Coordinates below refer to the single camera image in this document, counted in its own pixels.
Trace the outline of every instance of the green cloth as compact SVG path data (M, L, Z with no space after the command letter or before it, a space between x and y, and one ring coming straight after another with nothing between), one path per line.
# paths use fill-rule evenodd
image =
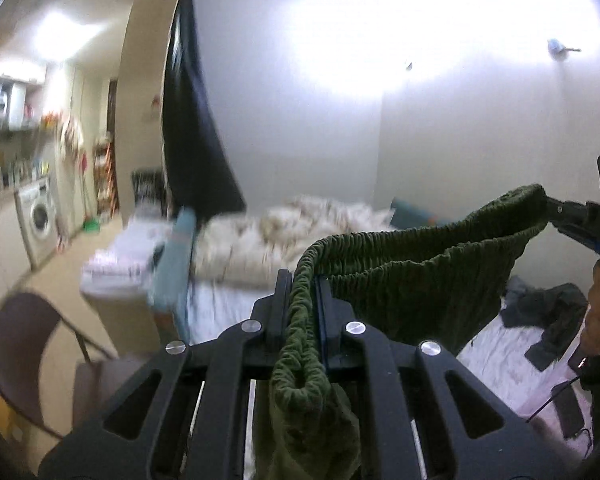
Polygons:
M497 315L545 211L542 187L526 186L446 226L335 235L309 247L294 276L285 344L269 383L256 388L256 479L349 480L360 464L358 420L318 358L314 276L328 276L333 296L390 339L432 338L458 354Z

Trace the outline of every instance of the black curtain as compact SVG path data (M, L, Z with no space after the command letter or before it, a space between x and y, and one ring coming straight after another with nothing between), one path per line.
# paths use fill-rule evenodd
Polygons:
M167 179L176 206L192 207L198 221L245 210L206 100L193 0L178 0L173 17L162 134Z

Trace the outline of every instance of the silver screw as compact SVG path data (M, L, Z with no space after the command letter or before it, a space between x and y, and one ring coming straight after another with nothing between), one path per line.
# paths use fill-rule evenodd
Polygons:
M176 339L176 341L167 343L167 346L165 346L164 349L167 351L167 354L177 355L182 354L187 349L187 345Z
M257 319L247 319L240 326L243 332L257 332L262 328L261 323Z
M350 334L358 335L365 332L366 326L364 323L360 323L359 321L349 321L344 327L344 330Z
M435 341L425 341L420 344L420 350L426 355L438 355L442 352L442 347Z

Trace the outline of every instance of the ceiling light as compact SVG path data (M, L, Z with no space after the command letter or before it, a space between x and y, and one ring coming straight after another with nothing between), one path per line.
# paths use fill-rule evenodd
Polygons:
M74 56L101 30L99 25L79 25L59 12L51 12L40 24L34 42L40 56L60 62Z

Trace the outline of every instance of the white wall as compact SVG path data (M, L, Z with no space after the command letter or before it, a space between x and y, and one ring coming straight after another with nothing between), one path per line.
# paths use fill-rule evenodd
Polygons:
M600 202L600 2L570 0L558 8L563 1L555 2L553 16L574 29L563 27L557 37L572 33L572 46L582 52L556 61L546 43L516 52L502 38L500 45L474 45L435 78L408 80L385 95L377 206L398 196L459 219L533 182L561 200ZM516 57L524 48L529 56ZM414 59L413 75L417 70ZM514 272L535 285L571 281L587 290L595 260L592 251L548 227Z
M298 193L370 202L381 100L320 88L288 34L293 0L195 0L211 111L249 210Z
M459 219L533 182L600 200L599 0L306 0L300 21L298 2L196 0L210 106L252 210L307 192ZM554 60L554 37L583 51ZM362 95L365 78L384 94ZM549 227L516 272L587 288L595 259Z
M136 0L129 15L116 90L116 181L120 214L134 209L131 173L162 167L161 107L164 64L178 0Z
M63 63L50 66L44 88L44 109L69 113L80 120L87 153L86 199L89 214L96 214L95 190L93 181L93 147L102 133L100 130L100 110L102 106L103 76L85 72ZM54 194L61 217L61 230L73 235L84 221L82 183L78 172L78 162L61 160L58 155L58 137L49 139L43 158L56 159L52 164L56 188Z

